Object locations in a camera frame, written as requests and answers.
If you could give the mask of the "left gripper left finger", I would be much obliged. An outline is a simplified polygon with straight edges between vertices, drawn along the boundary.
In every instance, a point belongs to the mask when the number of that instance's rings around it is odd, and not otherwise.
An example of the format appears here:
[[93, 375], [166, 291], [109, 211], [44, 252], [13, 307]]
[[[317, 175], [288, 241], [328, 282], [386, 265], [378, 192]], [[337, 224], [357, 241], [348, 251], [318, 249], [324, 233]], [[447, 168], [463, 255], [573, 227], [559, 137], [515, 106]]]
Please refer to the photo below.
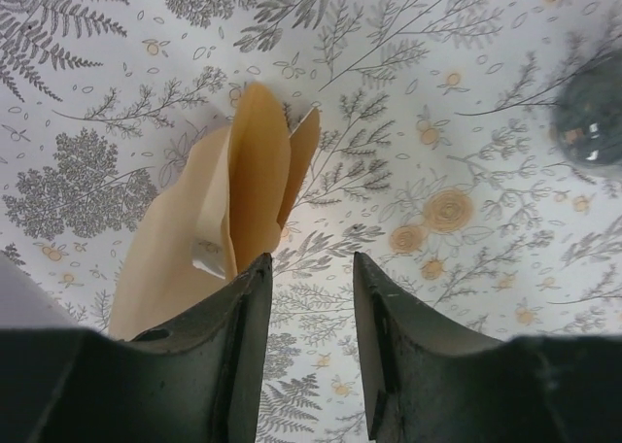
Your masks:
[[73, 324], [1, 261], [5, 442], [251, 442], [272, 294], [258, 257], [223, 289], [129, 341]]

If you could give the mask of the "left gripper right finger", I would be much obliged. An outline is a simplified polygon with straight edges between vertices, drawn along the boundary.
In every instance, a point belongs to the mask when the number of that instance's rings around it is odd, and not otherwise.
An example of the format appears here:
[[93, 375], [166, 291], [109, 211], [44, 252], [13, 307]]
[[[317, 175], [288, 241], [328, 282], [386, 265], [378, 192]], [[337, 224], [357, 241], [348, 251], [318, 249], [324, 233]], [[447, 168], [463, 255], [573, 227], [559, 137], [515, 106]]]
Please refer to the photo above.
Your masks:
[[619, 337], [501, 341], [435, 311], [364, 253], [353, 275], [371, 441], [620, 440]]

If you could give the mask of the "brown paper coffee filter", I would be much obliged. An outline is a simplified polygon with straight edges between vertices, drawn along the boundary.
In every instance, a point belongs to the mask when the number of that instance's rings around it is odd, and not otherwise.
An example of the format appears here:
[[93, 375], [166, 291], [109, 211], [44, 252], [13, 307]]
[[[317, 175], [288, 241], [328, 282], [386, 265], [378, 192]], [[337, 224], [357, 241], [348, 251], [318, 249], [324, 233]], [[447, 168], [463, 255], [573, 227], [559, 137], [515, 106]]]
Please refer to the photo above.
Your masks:
[[227, 276], [234, 277], [279, 245], [319, 138], [316, 108], [291, 132], [281, 102], [267, 86], [246, 88], [231, 125]]

